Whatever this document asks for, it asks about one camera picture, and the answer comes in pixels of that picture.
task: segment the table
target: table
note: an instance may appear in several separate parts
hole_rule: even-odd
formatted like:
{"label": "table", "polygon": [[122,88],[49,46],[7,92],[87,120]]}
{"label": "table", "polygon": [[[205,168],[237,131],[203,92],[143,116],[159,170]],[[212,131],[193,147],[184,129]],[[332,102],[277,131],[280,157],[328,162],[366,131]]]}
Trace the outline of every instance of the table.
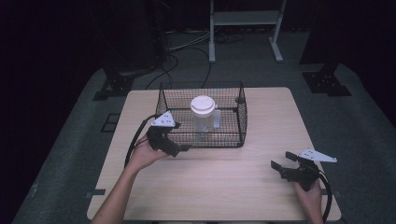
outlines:
{"label": "table", "polygon": [[216,61],[215,51],[215,26],[216,25],[262,25],[274,24],[274,36],[269,37],[270,45],[278,63],[283,62],[283,57],[277,46],[280,25],[287,0],[282,0],[279,10],[267,11],[215,11],[214,0],[210,1],[210,24],[209,24],[209,61]]}
{"label": "table", "polygon": [[[312,147],[287,88],[245,88],[247,138],[239,148],[191,148],[176,158],[156,161],[139,173],[125,219],[162,221],[304,220],[294,189],[271,168],[298,164],[285,158]],[[93,218],[116,183],[141,121],[154,114],[158,91],[131,91],[120,115],[87,212]],[[327,196],[323,196],[324,210]],[[338,220],[335,199],[328,220]]]}

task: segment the black wire basket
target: black wire basket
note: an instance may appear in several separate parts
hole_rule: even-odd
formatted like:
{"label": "black wire basket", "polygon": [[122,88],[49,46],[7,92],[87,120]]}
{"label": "black wire basket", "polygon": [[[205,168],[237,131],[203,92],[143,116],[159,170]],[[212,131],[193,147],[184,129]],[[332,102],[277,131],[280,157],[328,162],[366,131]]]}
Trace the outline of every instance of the black wire basket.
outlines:
{"label": "black wire basket", "polygon": [[[194,128],[191,100],[199,95],[211,97],[221,114],[219,126],[209,132]],[[241,147],[245,143],[248,109],[242,82],[161,83],[156,114],[168,110],[181,125],[167,137],[180,146]]]}

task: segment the gray carpet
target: gray carpet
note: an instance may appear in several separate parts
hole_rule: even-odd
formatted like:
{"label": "gray carpet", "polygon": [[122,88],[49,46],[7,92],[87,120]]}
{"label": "gray carpet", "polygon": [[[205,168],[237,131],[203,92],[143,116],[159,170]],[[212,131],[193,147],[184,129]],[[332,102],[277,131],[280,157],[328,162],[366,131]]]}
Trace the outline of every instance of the gray carpet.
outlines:
{"label": "gray carpet", "polygon": [[[309,33],[281,32],[278,45],[284,57],[277,63],[268,43],[270,34],[249,34],[230,45],[216,45],[216,63],[208,81],[242,80],[245,87],[288,87],[316,148],[336,157],[322,163],[337,202],[348,223],[393,223],[396,219],[396,130],[361,85],[343,65],[338,80],[352,96],[313,94],[302,72],[318,71],[321,64],[299,65]],[[173,34],[173,46],[196,35]],[[194,46],[207,52],[206,42]],[[174,81],[203,81],[209,69],[206,56],[196,49],[173,53]],[[175,64],[169,57],[164,68]],[[143,90],[163,71],[137,78],[134,90]],[[51,153],[24,201],[14,223],[89,223],[90,193],[101,172],[112,133],[101,130],[110,113],[120,113],[125,97],[93,101],[106,80],[103,70],[92,75],[65,123]],[[158,78],[149,89],[158,89]]]}

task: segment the metal basket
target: metal basket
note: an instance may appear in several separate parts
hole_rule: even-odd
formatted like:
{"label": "metal basket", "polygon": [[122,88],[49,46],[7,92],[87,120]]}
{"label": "metal basket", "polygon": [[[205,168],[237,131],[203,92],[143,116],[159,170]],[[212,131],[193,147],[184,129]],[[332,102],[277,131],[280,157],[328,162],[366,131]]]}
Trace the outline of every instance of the metal basket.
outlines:
{"label": "metal basket", "polygon": [[[221,112],[220,126],[207,133],[194,129],[191,100],[199,95],[210,96]],[[241,147],[245,143],[248,109],[242,82],[161,83],[156,114],[168,110],[181,123],[168,138],[180,146]]]}

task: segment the person's left hand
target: person's left hand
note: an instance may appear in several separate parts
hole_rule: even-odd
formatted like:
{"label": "person's left hand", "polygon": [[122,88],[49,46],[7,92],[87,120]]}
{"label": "person's left hand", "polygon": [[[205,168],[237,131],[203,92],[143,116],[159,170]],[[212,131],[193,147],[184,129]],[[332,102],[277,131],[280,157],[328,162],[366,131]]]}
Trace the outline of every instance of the person's left hand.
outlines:
{"label": "person's left hand", "polygon": [[149,144],[148,138],[144,135],[137,140],[136,147],[129,159],[127,168],[132,166],[137,170],[141,170],[150,166],[155,161],[169,156],[163,151],[154,150]]}

